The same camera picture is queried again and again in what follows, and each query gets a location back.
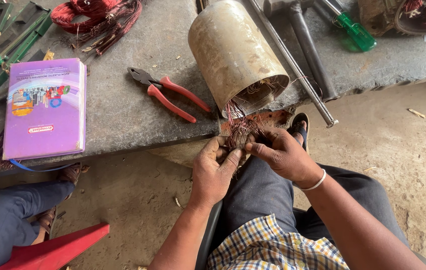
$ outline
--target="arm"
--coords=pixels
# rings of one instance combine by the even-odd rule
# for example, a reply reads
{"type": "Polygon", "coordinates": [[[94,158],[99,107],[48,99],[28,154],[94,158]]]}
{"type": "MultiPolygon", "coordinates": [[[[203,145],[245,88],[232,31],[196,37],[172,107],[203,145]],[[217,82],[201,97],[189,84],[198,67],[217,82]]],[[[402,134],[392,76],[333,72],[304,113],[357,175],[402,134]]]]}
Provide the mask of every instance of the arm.
{"type": "Polygon", "coordinates": [[[149,270],[193,270],[211,208],[226,195],[242,150],[223,147],[225,137],[212,138],[193,162],[193,187],[185,210],[156,253],[149,270]]]}
{"type": "MultiPolygon", "coordinates": [[[[264,127],[268,144],[250,135],[245,150],[266,161],[282,177],[302,188],[323,176],[316,164],[285,130],[264,127]]],[[[352,270],[426,270],[426,266],[383,224],[326,176],[317,188],[305,191],[352,270]]]]}

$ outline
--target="jeans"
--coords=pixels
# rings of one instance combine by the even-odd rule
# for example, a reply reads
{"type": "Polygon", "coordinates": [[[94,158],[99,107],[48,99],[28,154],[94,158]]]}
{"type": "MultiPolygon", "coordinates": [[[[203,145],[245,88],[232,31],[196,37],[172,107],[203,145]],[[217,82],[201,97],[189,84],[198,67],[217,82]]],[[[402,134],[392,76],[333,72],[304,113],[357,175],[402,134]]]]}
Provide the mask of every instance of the jeans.
{"type": "Polygon", "coordinates": [[[0,266],[11,257],[13,246],[29,246],[40,225],[26,219],[63,201],[75,188],[70,181],[45,181],[0,189],[0,266]]]}
{"type": "MultiPolygon", "coordinates": [[[[408,241],[396,222],[388,196],[375,179],[346,169],[319,164],[361,206],[408,246],[408,241]]],[[[318,240],[323,237],[334,241],[323,221],[310,207],[296,220],[293,215],[293,184],[277,175],[270,166],[256,156],[251,156],[233,177],[216,226],[211,251],[233,231],[246,222],[272,213],[285,232],[299,233],[318,240]]]]}

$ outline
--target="white label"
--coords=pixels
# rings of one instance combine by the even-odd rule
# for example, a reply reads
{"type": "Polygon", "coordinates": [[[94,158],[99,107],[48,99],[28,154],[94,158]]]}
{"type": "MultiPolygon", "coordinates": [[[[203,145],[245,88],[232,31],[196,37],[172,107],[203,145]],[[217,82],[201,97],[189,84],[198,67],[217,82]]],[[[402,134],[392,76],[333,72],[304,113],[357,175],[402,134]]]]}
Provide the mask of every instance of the white label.
{"type": "Polygon", "coordinates": [[[40,127],[31,127],[28,129],[28,133],[36,133],[36,132],[43,132],[43,131],[52,131],[53,125],[46,125],[46,126],[40,126],[40,127]]]}

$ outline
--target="red pliers handle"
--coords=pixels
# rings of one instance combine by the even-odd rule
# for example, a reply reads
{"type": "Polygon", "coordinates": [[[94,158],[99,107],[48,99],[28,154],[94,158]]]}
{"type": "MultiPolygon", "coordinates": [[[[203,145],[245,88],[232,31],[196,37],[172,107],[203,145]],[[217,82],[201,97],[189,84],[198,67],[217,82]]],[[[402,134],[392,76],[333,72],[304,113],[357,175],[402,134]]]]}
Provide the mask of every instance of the red pliers handle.
{"type": "MultiPolygon", "coordinates": [[[[181,87],[175,83],[172,83],[170,78],[168,76],[163,77],[159,81],[164,87],[171,89],[177,93],[180,93],[181,95],[184,95],[188,99],[195,102],[199,107],[201,107],[203,110],[210,112],[211,107],[208,106],[204,101],[202,101],[199,97],[197,97],[195,94],[191,93],[184,87],[181,87]]],[[[173,113],[183,117],[184,119],[190,121],[191,123],[196,123],[196,118],[194,118],[192,115],[188,114],[184,110],[176,107],[173,103],[171,103],[169,100],[167,100],[164,95],[160,92],[160,90],[153,84],[151,84],[148,87],[148,95],[156,97],[164,106],[166,106],[168,109],[170,109],[173,113]]]]}

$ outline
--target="green handle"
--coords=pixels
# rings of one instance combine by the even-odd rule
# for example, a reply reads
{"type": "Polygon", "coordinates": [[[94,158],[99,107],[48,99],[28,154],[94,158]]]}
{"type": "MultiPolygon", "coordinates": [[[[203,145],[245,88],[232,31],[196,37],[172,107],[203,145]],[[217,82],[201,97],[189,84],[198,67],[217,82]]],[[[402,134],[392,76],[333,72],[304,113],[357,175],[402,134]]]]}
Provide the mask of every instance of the green handle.
{"type": "Polygon", "coordinates": [[[361,24],[354,22],[346,11],[338,15],[336,21],[346,29],[346,32],[356,44],[358,44],[362,51],[367,52],[376,47],[376,40],[361,24]]]}

